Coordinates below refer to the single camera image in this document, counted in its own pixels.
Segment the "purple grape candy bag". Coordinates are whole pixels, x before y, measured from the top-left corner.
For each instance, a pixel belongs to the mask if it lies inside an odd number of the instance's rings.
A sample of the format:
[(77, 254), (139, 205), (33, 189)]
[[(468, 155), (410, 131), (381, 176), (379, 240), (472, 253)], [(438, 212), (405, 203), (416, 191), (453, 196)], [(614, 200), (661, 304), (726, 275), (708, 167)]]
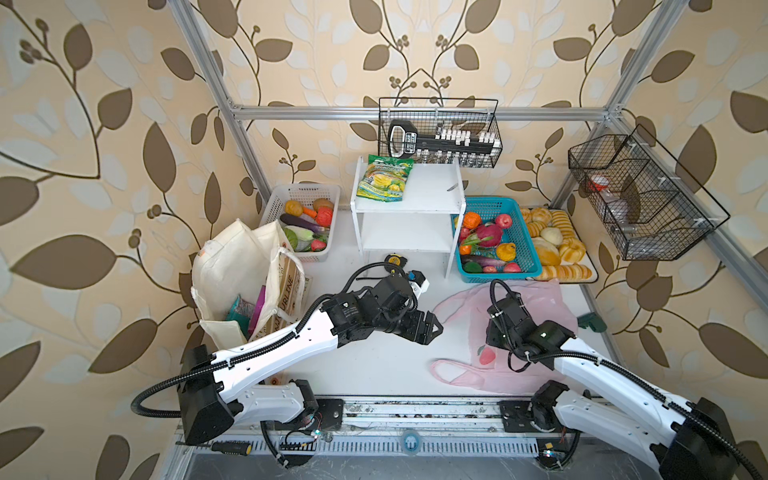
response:
[(257, 301), (254, 304), (253, 313), (251, 315), (251, 319), (249, 322), (249, 326), (247, 330), (249, 337), (251, 337), (253, 333), (257, 330), (259, 317), (261, 315), (261, 312), (265, 304), (265, 297), (266, 297), (266, 286), (263, 285), (259, 291)]

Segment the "teal red snack bag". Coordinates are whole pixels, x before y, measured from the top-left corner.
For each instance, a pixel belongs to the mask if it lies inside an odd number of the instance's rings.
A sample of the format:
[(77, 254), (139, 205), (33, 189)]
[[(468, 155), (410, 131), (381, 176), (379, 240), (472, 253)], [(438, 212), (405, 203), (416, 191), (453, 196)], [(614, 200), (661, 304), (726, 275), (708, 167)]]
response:
[(231, 305), (225, 320), (235, 322), (243, 336), (249, 337), (249, 327), (254, 312), (255, 305), (238, 295)]

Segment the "cream canvas tote bag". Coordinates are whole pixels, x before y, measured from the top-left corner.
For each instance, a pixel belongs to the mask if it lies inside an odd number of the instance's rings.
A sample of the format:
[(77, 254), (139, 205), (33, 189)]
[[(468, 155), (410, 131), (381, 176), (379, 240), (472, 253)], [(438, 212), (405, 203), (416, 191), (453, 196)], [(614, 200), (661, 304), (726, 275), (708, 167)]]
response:
[[(198, 253), (191, 295), (205, 333), (232, 349), (298, 322), (311, 283), (278, 222), (252, 230), (236, 220)], [(227, 318), (237, 299), (261, 307), (244, 327)]]

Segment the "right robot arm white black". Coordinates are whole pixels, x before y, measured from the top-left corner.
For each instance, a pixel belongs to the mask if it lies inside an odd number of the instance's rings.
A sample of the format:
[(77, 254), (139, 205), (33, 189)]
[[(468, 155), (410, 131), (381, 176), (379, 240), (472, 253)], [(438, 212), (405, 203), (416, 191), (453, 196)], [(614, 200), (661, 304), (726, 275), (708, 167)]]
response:
[(555, 380), (531, 397), (527, 418), (543, 432), (586, 433), (657, 470), (663, 479), (731, 479), (762, 473), (737, 446), (725, 412), (667, 392), (609, 360), (568, 328), (534, 322), (520, 293), (494, 280), (486, 338), (525, 368), (542, 365), (602, 397), (596, 402)]

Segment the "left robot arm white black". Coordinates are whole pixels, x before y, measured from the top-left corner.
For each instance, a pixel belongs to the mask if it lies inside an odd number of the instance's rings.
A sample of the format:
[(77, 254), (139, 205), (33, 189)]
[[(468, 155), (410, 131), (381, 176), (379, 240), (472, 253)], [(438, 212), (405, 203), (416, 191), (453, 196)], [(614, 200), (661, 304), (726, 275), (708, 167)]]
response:
[(308, 381), (285, 385), (267, 380), (286, 368), (374, 332), (396, 335), (428, 345), (443, 332), (436, 315), (419, 308), (427, 280), (419, 271), (406, 272), (384, 263), (388, 274), (375, 285), (352, 288), (367, 266), (356, 270), (341, 290), (323, 294), (301, 319), (275, 333), (241, 346), (209, 352), (200, 346), (188, 352), (179, 375), (137, 394), (134, 414), (177, 419), (183, 440), (200, 446), (233, 426), (256, 422), (263, 431), (280, 423), (300, 431), (314, 423), (319, 404)]

